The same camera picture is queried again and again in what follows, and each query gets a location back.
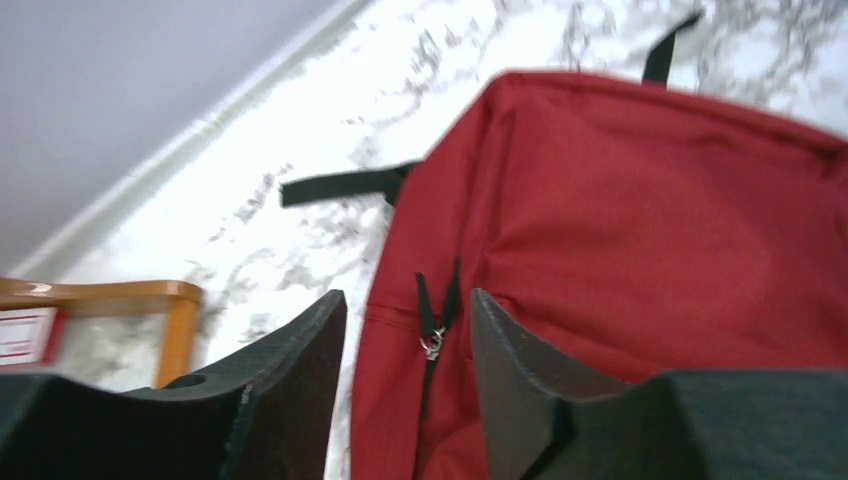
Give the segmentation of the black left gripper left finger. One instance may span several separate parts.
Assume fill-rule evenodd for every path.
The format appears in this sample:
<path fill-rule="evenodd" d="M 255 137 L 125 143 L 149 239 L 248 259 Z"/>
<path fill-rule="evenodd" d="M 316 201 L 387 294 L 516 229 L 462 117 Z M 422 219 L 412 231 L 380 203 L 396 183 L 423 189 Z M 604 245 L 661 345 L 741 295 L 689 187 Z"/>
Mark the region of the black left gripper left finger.
<path fill-rule="evenodd" d="M 1 378 L 5 479 L 319 479 L 345 339 L 331 290 L 284 327 L 162 389 Z"/>

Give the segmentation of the orange wooden shelf rack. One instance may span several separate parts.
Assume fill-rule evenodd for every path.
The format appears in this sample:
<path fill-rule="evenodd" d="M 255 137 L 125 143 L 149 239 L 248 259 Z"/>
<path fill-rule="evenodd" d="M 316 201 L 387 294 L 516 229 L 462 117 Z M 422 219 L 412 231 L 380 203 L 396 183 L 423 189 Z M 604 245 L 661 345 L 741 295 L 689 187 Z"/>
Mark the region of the orange wooden shelf rack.
<path fill-rule="evenodd" d="M 58 307 L 72 317 L 163 313 L 166 317 L 154 386 L 188 373 L 205 291 L 180 280 L 59 284 L 3 277 L 1 308 Z"/>

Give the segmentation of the red student backpack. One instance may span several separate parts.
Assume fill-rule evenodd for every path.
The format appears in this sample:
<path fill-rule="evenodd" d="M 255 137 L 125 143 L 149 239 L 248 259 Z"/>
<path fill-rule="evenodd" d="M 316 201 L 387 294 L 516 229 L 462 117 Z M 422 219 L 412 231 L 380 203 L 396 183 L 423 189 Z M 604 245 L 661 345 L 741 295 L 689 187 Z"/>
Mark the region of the red student backpack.
<path fill-rule="evenodd" d="M 284 206 L 393 207 L 352 385 L 355 479 L 493 479 L 471 338 L 487 292 L 635 385 L 671 370 L 847 374 L 847 145 L 666 82 L 511 72 L 423 160 L 313 177 Z"/>

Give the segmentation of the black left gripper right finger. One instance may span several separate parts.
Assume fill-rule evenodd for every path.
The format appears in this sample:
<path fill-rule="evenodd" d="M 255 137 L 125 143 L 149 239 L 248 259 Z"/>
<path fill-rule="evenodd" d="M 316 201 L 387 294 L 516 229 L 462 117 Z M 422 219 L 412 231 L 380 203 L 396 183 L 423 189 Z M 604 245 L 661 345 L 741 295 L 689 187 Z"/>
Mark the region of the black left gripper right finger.
<path fill-rule="evenodd" d="M 843 370 L 671 370 L 629 385 L 485 291 L 471 338 L 493 479 L 843 479 Z"/>

